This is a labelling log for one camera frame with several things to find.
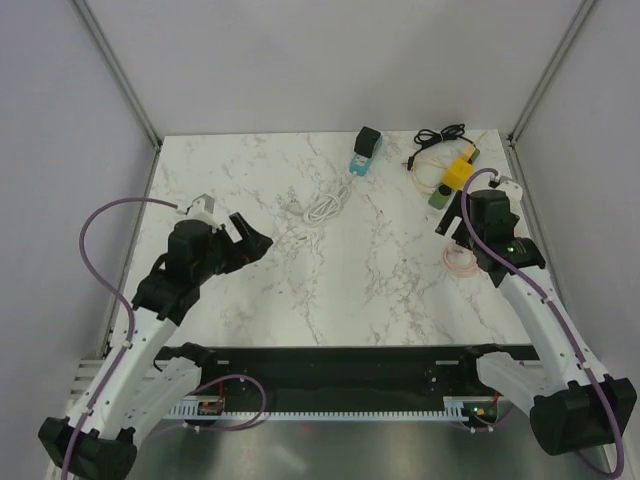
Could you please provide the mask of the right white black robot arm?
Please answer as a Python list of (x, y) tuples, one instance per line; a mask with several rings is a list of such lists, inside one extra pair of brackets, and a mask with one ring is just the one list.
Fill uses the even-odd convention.
[(549, 455), (577, 452), (620, 440), (637, 401), (627, 378), (615, 379), (586, 345), (554, 290), (535, 242), (518, 237), (518, 215), (507, 194), (485, 189), (457, 192), (436, 228), (443, 235), (461, 220), (454, 242), (511, 305), (544, 368), (530, 372), (497, 347), (458, 368), (467, 392), (498, 391), (529, 418), (534, 437)]

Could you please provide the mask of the black cube plug adapter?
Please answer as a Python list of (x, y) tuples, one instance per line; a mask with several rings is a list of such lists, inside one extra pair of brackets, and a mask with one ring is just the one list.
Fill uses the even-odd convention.
[(382, 134), (380, 131), (363, 126), (356, 136), (354, 153), (362, 157), (371, 158), (376, 152), (381, 139)]

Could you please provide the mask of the teal power strip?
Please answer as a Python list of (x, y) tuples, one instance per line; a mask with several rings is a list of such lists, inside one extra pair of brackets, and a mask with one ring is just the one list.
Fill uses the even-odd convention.
[(374, 153), (374, 155), (371, 158), (366, 158), (366, 157), (362, 157), (359, 155), (356, 155), (355, 153), (353, 154), (353, 157), (349, 163), (349, 172), (351, 174), (355, 174), (358, 176), (364, 176), (367, 171), (369, 170), (369, 167), (373, 161), (373, 158), (375, 157), (375, 155), (377, 154), (380, 146), (382, 143), (382, 139), (379, 143), (379, 146), (376, 150), (376, 152)]

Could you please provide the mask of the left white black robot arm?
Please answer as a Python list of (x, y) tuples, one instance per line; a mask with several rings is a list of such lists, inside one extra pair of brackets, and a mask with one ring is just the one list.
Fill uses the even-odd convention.
[(124, 304), (129, 325), (122, 343), (66, 416), (43, 422), (38, 437), (63, 478), (126, 478), (143, 442), (169, 410), (188, 394), (208, 393), (218, 385), (215, 364), (183, 354), (151, 382), (144, 377), (199, 300), (201, 286), (262, 259), (272, 246), (272, 239), (241, 214), (230, 220), (239, 241), (205, 213), (175, 224), (166, 252)]

